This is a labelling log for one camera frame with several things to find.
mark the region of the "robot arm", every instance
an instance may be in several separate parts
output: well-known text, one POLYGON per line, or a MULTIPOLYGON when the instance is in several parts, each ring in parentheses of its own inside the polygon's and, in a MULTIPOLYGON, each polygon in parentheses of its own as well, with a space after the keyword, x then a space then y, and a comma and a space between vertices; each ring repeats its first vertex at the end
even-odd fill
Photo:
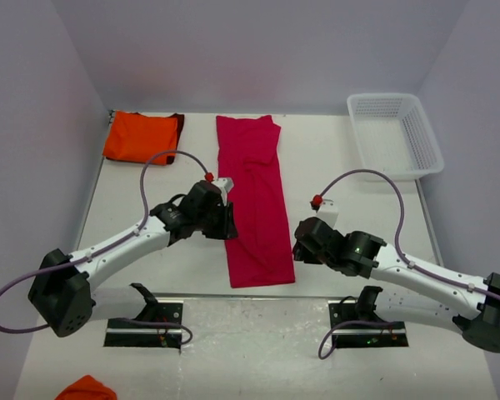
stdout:
POLYGON ((189 238, 196 231, 206 238, 236 238, 233 205, 227 200, 232 187, 229 178, 200 181, 178 205, 172 201, 158 204, 144 223, 138 222, 104 242, 69 255, 59 249, 50 252, 40 269, 87 261, 37 276, 28 299, 60 338, 91 320, 140 318, 157 302, 143 285, 133 283, 116 289, 99 286, 139 258, 189 238))
POLYGON ((294 259, 326 264, 349 277, 372 278, 411 291, 390 293, 380 287, 365 287, 357 300, 358 319, 446 328, 460 333, 473 346, 500 353, 500 302, 473 290, 500 295, 500 275, 474 277, 404 254, 412 262, 406 264, 397 249, 379 237, 359 231, 343 236, 334 230, 337 215, 333 202, 324 200, 316 217, 300 222, 295 232, 294 259), (425 273, 415 265, 422 266, 425 273), (463 283, 465 288, 444 282, 445 278, 463 283))

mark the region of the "white basket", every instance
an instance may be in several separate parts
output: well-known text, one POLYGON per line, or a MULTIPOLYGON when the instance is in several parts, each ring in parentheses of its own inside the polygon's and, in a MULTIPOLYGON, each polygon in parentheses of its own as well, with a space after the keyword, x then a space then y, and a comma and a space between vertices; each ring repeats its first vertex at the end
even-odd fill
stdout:
POLYGON ((418 97, 353 94, 347 104, 364 168, 395 180, 413 180, 443 170, 441 150, 418 97))

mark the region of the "pink cloth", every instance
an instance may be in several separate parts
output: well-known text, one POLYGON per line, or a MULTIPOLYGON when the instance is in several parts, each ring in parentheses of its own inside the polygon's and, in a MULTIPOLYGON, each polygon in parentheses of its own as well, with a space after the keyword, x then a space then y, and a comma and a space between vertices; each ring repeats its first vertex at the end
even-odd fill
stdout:
POLYGON ((218 176, 233 179, 228 194, 239 237, 227 240, 232 288, 294 283, 293 255, 276 147, 280 127, 258 119, 217 117, 218 176))

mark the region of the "gray wall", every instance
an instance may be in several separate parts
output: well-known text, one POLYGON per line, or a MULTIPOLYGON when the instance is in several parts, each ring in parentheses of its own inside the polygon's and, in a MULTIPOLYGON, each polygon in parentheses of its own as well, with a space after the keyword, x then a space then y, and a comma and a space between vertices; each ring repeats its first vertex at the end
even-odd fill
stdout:
MULTIPOLYGON (((106 125, 53 5, 0 0, 0 286, 71 250, 106 125)), ((0 322, 35 323, 27 290, 3 299, 0 322)), ((13 397, 30 337, 0 333, 0 399, 13 397)))
MULTIPOLYGON (((500 0, 471 0, 420 98, 446 164, 422 181, 444 262, 500 273, 500 0)), ((500 355, 487 360, 500 395, 500 355)))
POLYGON ((416 93, 467 0, 53 0, 108 108, 346 113, 416 93))

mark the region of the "black mounting bracket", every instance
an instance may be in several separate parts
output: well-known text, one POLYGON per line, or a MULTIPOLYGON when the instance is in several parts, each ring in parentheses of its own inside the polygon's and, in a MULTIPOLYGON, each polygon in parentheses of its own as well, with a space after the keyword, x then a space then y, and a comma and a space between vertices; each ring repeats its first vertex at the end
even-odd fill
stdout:
MULTIPOLYGON (((359 314, 360 300, 345 297, 339 302, 329 302, 330 327, 345 321, 381 322, 375 314, 371 317, 359 314)), ((333 333, 332 345, 335 348, 403 348, 408 346, 408 337, 403 322, 395 322, 386 328, 353 324, 333 333)))
MULTIPOLYGON (((183 302, 159 302, 145 309, 136 319, 150 323, 182 323, 183 302)), ((109 319, 104 347, 181 348, 182 332, 142 327, 120 319, 109 319)))
MULTIPOLYGON (((48 253, 39 269, 68 263, 70 257, 56 249, 48 253)), ((94 302, 87 274, 75 267, 38 275, 27 298, 59 338, 75 333, 93 314, 94 302)))
POLYGON ((181 202, 158 204, 150 210, 170 232, 169 246, 199 231, 206 238, 228 240, 238 236, 233 221, 233 204, 223 204, 220 189, 208 181, 195 183, 181 202))
MULTIPOLYGON (((483 281, 488 291, 500 295, 500 275, 492 273, 483 281)), ((500 301, 487 296, 478 304, 480 314, 472 320, 457 316, 452 320, 462 330, 467 342, 492 353, 500 353, 500 301)))
POLYGON ((378 262, 374 261, 381 247, 380 237, 354 231, 343 236, 318 217, 301 221, 294 237, 292 253, 295 261, 322 263, 348 277, 370 278, 378 262))

